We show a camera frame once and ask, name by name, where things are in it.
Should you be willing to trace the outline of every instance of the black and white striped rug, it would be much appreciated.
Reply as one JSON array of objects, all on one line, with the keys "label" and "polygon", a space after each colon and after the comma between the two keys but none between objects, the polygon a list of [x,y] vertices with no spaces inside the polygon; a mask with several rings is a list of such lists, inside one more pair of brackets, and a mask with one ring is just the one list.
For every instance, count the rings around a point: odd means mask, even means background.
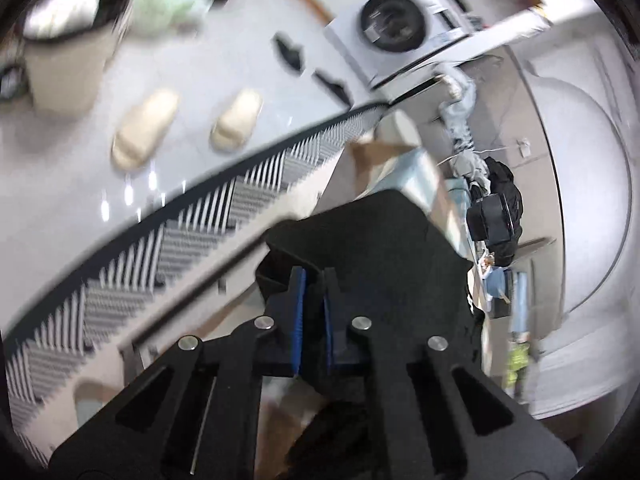
[{"label": "black and white striped rug", "polygon": [[208,176],[99,248],[29,309],[4,340],[12,423],[20,434],[96,348],[152,304],[221,240],[292,184],[373,129],[375,103],[289,137]]}]

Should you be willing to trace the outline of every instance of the tiled floor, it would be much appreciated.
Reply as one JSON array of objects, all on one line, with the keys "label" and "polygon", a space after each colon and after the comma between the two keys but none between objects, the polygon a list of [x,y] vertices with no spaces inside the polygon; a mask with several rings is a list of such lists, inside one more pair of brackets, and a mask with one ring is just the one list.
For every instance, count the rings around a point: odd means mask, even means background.
[{"label": "tiled floor", "polygon": [[[302,76],[276,58],[276,32],[304,47]],[[162,193],[169,200],[204,174],[344,111],[312,79],[315,68],[344,80],[356,106],[371,100],[302,0],[229,0],[214,6],[195,38],[127,38],[94,109],[80,120],[41,117],[28,105],[0,109],[0,330],[90,248],[136,222],[150,200],[159,201]],[[180,93],[178,117],[152,163],[137,174],[121,174],[110,161],[113,134],[126,110],[160,85]],[[260,91],[265,101],[254,134],[239,153],[214,152],[212,123],[245,87]],[[157,186],[150,186],[151,171]]]},{"label": "tiled floor", "polygon": [[[503,146],[500,136],[500,118],[504,111],[498,110],[500,113],[496,114],[494,108],[501,105],[506,108],[509,106],[509,102],[501,99],[499,94],[497,98],[494,98],[493,89],[488,92],[484,92],[482,89],[488,81],[493,81],[497,78],[498,72],[503,72],[503,60],[504,57],[502,56],[500,58],[487,57],[465,65],[465,72],[476,81],[478,87],[478,100],[469,118],[469,126],[473,132],[474,142],[478,150],[488,150]],[[508,87],[513,88],[515,85],[515,82],[511,82],[507,78],[501,79],[504,81],[504,85]],[[436,85],[398,105],[415,121],[424,147],[438,161],[444,160],[452,153],[450,139],[438,118],[438,106],[449,98],[448,91],[444,85]],[[494,154],[496,160],[504,161],[504,157],[503,152],[495,152]]]},{"label": "tiled floor", "polygon": [[489,117],[499,135],[496,144],[516,146],[528,139],[531,154],[523,158],[518,148],[489,153],[505,162],[513,171],[522,193],[524,214],[520,243],[539,238],[554,238],[555,243],[532,259],[514,264],[516,270],[528,272],[532,283],[531,330],[536,338],[547,336],[558,327],[564,287],[564,228],[556,172],[546,140],[546,133],[529,91],[515,63],[505,49],[498,50],[504,63],[479,86],[479,98],[486,104]]}]

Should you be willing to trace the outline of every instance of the black bag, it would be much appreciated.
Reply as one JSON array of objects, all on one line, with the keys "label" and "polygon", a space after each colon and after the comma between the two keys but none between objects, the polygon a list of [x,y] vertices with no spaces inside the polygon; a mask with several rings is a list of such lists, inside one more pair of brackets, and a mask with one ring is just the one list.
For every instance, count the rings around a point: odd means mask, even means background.
[{"label": "black bag", "polygon": [[487,246],[487,248],[495,256],[496,266],[509,267],[518,249],[518,241],[522,236],[522,227],[520,226],[520,218],[523,213],[522,195],[518,187],[513,183],[513,173],[511,173],[507,165],[490,156],[484,161],[489,168],[491,192],[504,197],[511,215],[511,222],[513,223],[513,237],[511,240]]}]

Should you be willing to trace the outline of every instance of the beige slipper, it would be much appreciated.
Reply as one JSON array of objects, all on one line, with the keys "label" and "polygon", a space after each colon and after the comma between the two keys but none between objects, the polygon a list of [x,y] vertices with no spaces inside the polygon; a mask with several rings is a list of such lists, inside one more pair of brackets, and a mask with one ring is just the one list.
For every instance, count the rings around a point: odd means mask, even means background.
[{"label": "beige slipper", "polygon": [[211,130],[211,143],[223,151],[237,150],[254,132],[262,109],[262,97],[257,91],[242,90],[231,107],[218,118]]},{"label": "beige slipper", "polygon": [[173,122],[179,102],[176,92],[162,88],[124,116],[111,147],[121,170],[136,170],[149,160]]}]

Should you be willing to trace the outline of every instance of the plastic bag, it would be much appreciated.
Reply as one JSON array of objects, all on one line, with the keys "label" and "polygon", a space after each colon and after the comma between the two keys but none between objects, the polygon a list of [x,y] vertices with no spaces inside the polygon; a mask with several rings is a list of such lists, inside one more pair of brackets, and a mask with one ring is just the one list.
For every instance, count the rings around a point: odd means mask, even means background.
[{"label": "plastic bag", "polygon": [[93,25],[100,0],[42,0],[24,23],[29,40],[56,38]]},{"label": "plastic bag", "polygon": [[180,27],[197,27],[213,0],[132,0],[129,30],[158,36]]}]

